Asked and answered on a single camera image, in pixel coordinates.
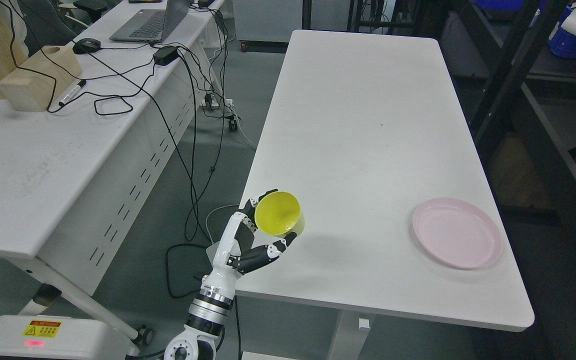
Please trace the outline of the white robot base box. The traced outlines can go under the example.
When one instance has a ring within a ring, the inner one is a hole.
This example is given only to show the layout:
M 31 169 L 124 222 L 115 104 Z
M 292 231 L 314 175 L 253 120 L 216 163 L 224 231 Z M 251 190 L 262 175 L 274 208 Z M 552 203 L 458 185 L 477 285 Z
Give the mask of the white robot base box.
M 124 360 L 140 350 L 95 319 L 0 316 L 0 360 Z

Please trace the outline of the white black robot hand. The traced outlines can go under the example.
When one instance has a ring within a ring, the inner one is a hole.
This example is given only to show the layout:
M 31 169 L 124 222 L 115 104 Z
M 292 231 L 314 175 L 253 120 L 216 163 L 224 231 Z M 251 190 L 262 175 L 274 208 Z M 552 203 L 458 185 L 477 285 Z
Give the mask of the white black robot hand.
M 294 232 L 275 237 L 267 235 L 255 224 L 255 210 L 265 196 L 278 189 L 248 199 L 233 215 L 222 233 L 214 268 L 202 280 L 199 296 L 225 302 L 233 301 L 235 284 L 242 276 L 277 260 L 298 236 Z

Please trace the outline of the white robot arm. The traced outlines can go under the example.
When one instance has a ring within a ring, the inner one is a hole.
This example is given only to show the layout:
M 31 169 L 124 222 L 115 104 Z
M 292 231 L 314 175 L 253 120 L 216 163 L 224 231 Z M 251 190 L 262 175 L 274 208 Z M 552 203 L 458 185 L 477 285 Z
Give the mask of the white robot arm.
M 189 307 L 183 331 L 166 347 L 164 360 L 214 360 L 216 342 L 223 333 L 226 319 L 233 307 L 228 298 L 219 301 L 198 295 Z

